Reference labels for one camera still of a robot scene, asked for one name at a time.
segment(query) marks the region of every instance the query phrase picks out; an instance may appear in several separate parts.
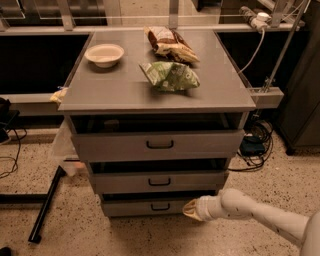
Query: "countertop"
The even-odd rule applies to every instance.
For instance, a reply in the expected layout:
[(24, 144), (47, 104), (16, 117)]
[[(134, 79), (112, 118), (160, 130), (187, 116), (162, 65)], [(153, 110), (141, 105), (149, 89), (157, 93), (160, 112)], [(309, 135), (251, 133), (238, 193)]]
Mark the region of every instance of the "countertop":
[(178, 29), (177, 32), (200, 59), (190, 66), (200, 79), (200, 87), (175, 93), (156, 91), (139, 67), (139, 63), (160, 60), (143, 30), (96, 31), (88, 48), (102, 43), (118, 44), (125, 54), (109, 69), (98, 68), (82, 57), (59, 111), (77, 114), (254, 110), (255, 103), (214, 31)]

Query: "floor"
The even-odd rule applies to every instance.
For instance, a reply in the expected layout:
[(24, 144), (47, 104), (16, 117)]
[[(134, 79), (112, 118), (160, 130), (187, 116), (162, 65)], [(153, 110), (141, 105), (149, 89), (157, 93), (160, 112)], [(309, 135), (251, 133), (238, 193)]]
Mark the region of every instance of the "floor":
[[(59, 157), (53, 154), (57, 129), (28, 130), (19, 169), (0, 179), (0, 193), (46, 193)], [(259, 202), (310, 216), (320, 209), (320, 152), (285, 154), (274, 133), (274, 148), (262, 170), (231, 172), (225, 188), (240, 189)], [(18, 144), (0, 146), (0, 156), (15, 157)], [(0, 172), (12, 161), (1, 159)], [(234, 158), (233, 168), (244, 167)], [(40, 244), (28, 243), (39, 208), (0, 209), (0, 247), (13, 255), (298, 255), (299, 248), (254, 220), (198, 222), (183, 215), (105, 217), (85, 169), (62, 178), (41, 230)]]

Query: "chip bag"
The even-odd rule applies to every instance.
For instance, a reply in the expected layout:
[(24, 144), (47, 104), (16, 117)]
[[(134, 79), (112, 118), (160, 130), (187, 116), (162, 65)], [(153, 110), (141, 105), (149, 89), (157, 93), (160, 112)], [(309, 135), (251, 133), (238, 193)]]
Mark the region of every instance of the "chip bag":
[(175, 62), (199, 62), (194, 51), (176, 31), (166, 27), (144, 27), (144, 33), (156, 54)]
[(140, 64), (140, 68), (158, 91), (174, 92), (200, 86), (198, 76), (182, 63), (158, 61)]

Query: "small bowl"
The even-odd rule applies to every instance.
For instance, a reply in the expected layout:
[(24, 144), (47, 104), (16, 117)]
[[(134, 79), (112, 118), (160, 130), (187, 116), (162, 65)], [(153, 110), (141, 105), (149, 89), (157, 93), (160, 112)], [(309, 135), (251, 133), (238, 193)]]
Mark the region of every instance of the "small bowl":
[(99, 44), (87, 49), (84, 56), (100, 68), (110, 68), (118, 63), (123, 54), (124, 50), (119, 45)]

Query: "metal rod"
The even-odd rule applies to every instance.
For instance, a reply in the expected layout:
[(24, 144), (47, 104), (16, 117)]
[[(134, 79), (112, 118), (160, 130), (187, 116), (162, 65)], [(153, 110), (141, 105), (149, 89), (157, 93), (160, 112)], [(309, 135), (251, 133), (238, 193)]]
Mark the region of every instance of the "metal rod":
[[(287, 3), (287, 6), (285, 8), (289, 8), (291, 7), (291, 2), (290, 1), (294, 1), (294, 0), (289, 0), (288, 3)], [(258, 0), (258, 2), (260, 2), (262, 5), (264, 5), (266, 8), (268, 8), (270, 11), (273, 11), (274, 10), (274, 6), (275, 6), (275, 3), (272, 1), (272, 0)], [(290, 24), (293, 24), (295, 21), (295, 18), (294, 17), (287, 17), (285, 19), (285, 22), (286, 23), (290, 23)], [(305, 26), (305, 22), (300, 20), (299, 22), (299, 25), (300, 27), (304, 27)]]
[(270, 22), (270, 27), (276, 28), (279, 27), (282, 19), (282, 12), (287, 4), (287, 1), (284, 0), (277, 0), (275, 6), (272, 10), (272, 19)]
[(69, 8), (69, 3), (67, 0), (57, 0), (59, 10), (61, 13), (63, 27), (67, 31), (73, 30), (75, 23)]
[(37, 204), (47, 199), (46, 194), (0, 195), (0, 204)]
[(279, 55), (279, 58), (278, 58), (278, 60), (276, 62), (276, 65), (272, 70), (271, 76), (266, 80), (266, 84), (261, 88), (261, 92), (267, 92), (269, 90), (269, 87), (271, 86), (271, 83), (274, 80), (274, 77), (275, 77), (275, 75), (276, 75), (276, 73), (277, 73), (277, 71), (279, 69), (279, 66), (280, 66), (280, 64), (282, 62), (282, 59), (283, 59), (283, 57), (284, 57), (284, 55), (285, 55), (285, 53), (286, 53), (286, 51), (288, 49), (288, 46), (289, 46), (289, 44), (290, 44), (290, 42), (292, 40), (292, 37), (293, 37), (297, 27), (298, 27), (299, 21), (300, 21), (302, 15), (303, 15), (303, 13), (305, 12), (306, 7), (309, 4), (309, 1), (310, 0), (303, 0), (303, 3), (302, 3), (301, 8), (299, 10), (299, 13), (298, 13), (293, 25), (292, 25), (291, 31), (289, 32), (287, 41), (285, 42), (285, 44), (284, 44), (284, 46), (282, 48), (282, 51), (281, 51), (281, 53)]
[[(208, 29), (214, 30), (215, 32), (253, 32), (256, 33), (252, 27), (248, 24), (212, 24), (212, 25), (193, 25), (193, 26), (180, 26), (180, 28), (188, 30), (188, 29)], [(281, 23), (278, 28), (266, 28), (266, 32), (279, 32), (279, 31), (290, 31), (292, 28), (292, 24)], [(128, 26), (78, 26), (75, 27), (72, 31), (65, 31), (61, 26), (54, 26), (54, 27), (10, 27), (6, 31), (6, 35), (20, 35), (20, 36), (27, 36), (27, 35), (42, 35), (45, 33), (46, 35), (88, 35), (93, 31), (135, 31), (135, 30), (142, 30), (143, 26), (141, 27), (128, 27)], [(45, 101), (51, 94), (43, 94), (37, 96), (38, 101)], [(15, 94), (12, 97), (11, 102), (17, 102), (17, 99), (22, 99), (24, 102), (33, 102), (30, 98), (26, 97), (23, 94)]]
[(62, 169), (61, 166), (58, 167), (58, 169), (56, 170), (56, 173), (54, 175), (54, 178), (52, 180), (51, 186), (49, 188), (49, 191), (47, 193), (47, 198), (46, 201), (43, 203), (40, 212), (38, 214), (38, 218), (33, 226), (33, 229), (31, 231), (31, 234), (29, 236), (28, 241), (32, 242), (32, 243), (40, 243), (41, 241), (41, 236), (39, 235), (40, 229), (42, 227), (43, 221), (45, 219), (45, 216), (47, 214), (47, 211), (49, 210), (50, 207), (50, 203), (52, 201), (53, 195), (56, 191), (56, 188), (59, 184), (59, 180), (62, 176), (64, 176), (66, 173), (65, 171)]
[(169, 3), (169, 28), (178, 27), (179, 0), (170, 0)]
[(103, 0), (105, 14), (110, 25), (122, 25), (120, 0)]
[(8, 22), (3, 18), (2, 14), (0, 13), (0, 32), (4, 32), (9, 28)]

